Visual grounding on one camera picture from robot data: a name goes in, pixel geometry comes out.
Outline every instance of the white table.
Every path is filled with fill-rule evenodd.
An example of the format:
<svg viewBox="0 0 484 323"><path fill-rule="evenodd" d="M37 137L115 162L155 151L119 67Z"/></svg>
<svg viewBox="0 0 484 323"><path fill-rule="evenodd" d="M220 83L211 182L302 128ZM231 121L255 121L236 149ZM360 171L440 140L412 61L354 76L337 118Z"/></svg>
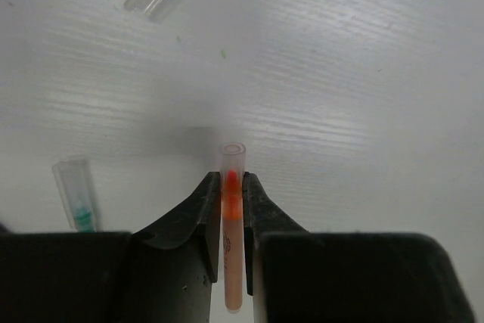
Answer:
<svg viewBox="0 0 484 323"><path fill-rule="evenodd" d="M86 154L104 228L135 231L236 139L308 229L435 237L484 318L482 0L124 1L0 0L1 222L67 231L51 166Z"/></svg>

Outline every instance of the pen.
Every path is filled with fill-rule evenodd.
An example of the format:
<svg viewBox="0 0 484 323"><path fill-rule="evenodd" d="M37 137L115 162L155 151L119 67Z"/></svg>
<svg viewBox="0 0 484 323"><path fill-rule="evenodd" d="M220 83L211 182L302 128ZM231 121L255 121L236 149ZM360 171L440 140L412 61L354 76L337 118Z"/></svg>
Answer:
<svg viewBox="0 0 484 323"><path fill-rule="evenodd" d="M225 306L230 313L237 313L242 307L245 147L241 143L223 144L221 152Z"/></svg>

